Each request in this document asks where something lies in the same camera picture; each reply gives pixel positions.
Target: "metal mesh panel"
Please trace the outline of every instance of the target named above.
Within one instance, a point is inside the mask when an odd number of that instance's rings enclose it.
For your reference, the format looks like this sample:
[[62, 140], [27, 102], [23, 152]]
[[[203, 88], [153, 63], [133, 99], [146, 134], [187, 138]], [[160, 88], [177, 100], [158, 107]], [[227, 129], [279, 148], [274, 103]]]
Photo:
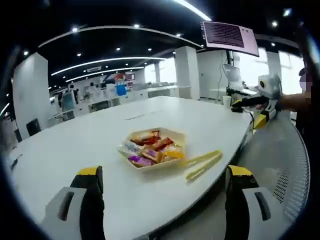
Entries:
[[310, 165], [305, 144], [286, 112], [258, 130], [244, 146], [239, 166], [248, 168], [266, 187], [293, 222], [305, 206], [310, 185]]

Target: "window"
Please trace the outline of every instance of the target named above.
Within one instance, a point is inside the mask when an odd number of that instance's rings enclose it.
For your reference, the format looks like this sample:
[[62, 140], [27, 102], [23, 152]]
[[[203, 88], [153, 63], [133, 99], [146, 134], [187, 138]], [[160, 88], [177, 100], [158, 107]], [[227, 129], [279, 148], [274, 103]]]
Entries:
[[289, 54], [287, 52], [279, 52], [281, 64], [281, 84], [284, 94], [300, 94], [299, 71], [305, 67], [301, 57]]
[[234, 52], [234, 66], [240, 68], [241, 80], [248, 87], [258, 85], [258, 77], [269, 74], [267, 52], [259, 48], [259, 56], [251, 56], [241, 52]]
[[144, 77], [146, 83], [156, 83], [156, 70], [155, 65], [151, 64], [144, 68]]
[[161, 83], [177, 82], [176, 63], [173, 57], [159, 62], [159, 70]]

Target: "ceiling light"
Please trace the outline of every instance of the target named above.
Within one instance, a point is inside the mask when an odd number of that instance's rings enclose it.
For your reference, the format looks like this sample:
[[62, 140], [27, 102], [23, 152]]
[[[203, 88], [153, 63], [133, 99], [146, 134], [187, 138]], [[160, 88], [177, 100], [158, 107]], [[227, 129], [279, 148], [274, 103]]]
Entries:
[[111, 61], [118, 61], [118, 60], [166, 60], [166, 58], [163, 57], [151, 57], [151, 56], [132, 56], [132, 57], [117, 57], [117, 58], [109, 58], [109, 59], [102, 59], [102, 60], [97, 60], [97, 61], [90, 61], [90, 62], [86, 62], [86, 63], [82, 63], [79, 65], [75, 65], [75, 66], [71, 66], [59, 71], [56, 71], [54, 73], [51, 74], [51, 76], [62, 73], [64, 71], [70, 70], [70, 69], [74, 69], [74, 68], [78, 68], [81, 66], [85, 66], [85, 65], [89, 65], [89, 64], [97, 64], [97, 63], [102, 63], [102, 62], [111, 62]]
[[86, 75], [82, 75], [82, 76], [77, 76], [77, 77], [74, 77], [72, 79], [69, 79], [69, 80], [66, 80], [65, 82], [71, 82], [73, 80], [76, 80], [76, 79], [80, 79], [80, 78], [84, 78], [88, 76], [92, 76], [92, 75], [96, 75], [96, 74], [102, 74], [102, 73], [109, 73], [109, 72], [115, 72], [115, 71], [124, 71], [124, 70], [135, 70], [135, 69], [143, 69], [143, 67], [141, 66], [136, 66], [136, 67], [124, 67], [124, 68], [117, 68], [117, 69], [110, 69], [110, 70], [105, 70], [105, 71], [98, 71], [98, 72], [94, 72], [94, 73], [90, 73], [90, 74], [86, 74]]
[[272, 22], [272, 27], [275, 28], [275, 27], [277, 27], [277, 26], [278, 26], [278, 22], [277, 22], [277, 21], [273, 21], [273, 22]]
[[7, 109], [7, 107], [9, 106], [10, 103], [7, 103], [7, 105], [5, 105], [5, 107], [2, 109], [2, 111], [0, 112], [0, 116], [4, 113], [4, 111]]
[[192, 6], [190, 3], [184, 1], [184, 0], [174, 0], [176, 3], [181, 4], [182, 6], [186, 7], [187, 9], [190, 9], [192, 12], [197, 14], [198, 16], [202, 17], [203, 20], [205, 21], [212, 21], [210, 17], [205, 15], [203, 12]]
[[287, 8], [283, 12], [283, 16], [284, 17], [288, 17], [290, 14], [291, 14], [291, 8]]

